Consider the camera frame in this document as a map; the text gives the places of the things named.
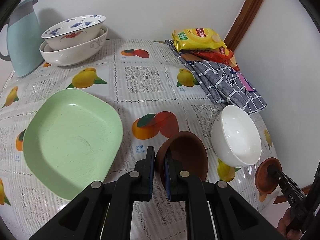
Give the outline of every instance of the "plaid cloth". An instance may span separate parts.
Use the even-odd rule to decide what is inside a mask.
[[[266,102],[238,71],[213,61],[186,62],[176,51],[172,41],[166,40],[174,54],[188,68],[213,103],[227,102],[253,114],[267,107]]]

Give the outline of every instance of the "lay's logo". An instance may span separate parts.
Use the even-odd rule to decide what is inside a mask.
[[[201,29],[196,29],[196,31],[197,31],[197,34],[198,34],[198,36],[199,37],[206,37],[207,35],[205,35],[204,34],[204,30],[203,30],[203,28],[201,28]]]

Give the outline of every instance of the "green label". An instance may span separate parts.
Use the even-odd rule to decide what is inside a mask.
[[[180,40],[186,41],[188,38],[184,32],[178,34]]]

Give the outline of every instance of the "yellow chip bag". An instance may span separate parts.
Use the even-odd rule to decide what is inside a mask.
[[[172,38],[177,51],[182,49],[205,50],[219,47],[227,48],[219,34],[213,29],[208,28],[174,30]]]

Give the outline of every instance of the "fruit print tablecloth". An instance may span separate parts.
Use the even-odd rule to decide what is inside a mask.
[[[25,78],[8,80],[0,96],[0,216],[17,240],[30,238],[68,203],[32,174],[22,147],[24,131],[37,110],[49,96],[67,87],[83,89],[111,104],[123,122],[123,142],[105,182],[133,170],[148,146],[157,151],[173,132],[187,130],[207,150],[208,181],[228,181],[260,212],[273,203],[278,191],[261,196],[254,185],[259,164],[276,157],[261,116],[251,116],[262,142],[259,162],[240,170],[225,165],[210,141],[212,123],[223,105],[206,98],[184,69],[166,44],[116,39],[106,41],[96,55],[80,64],[45,63]],[[152,200],[134,203],[131,239],[185,238],[184,204],[168,202],[155,174]]]

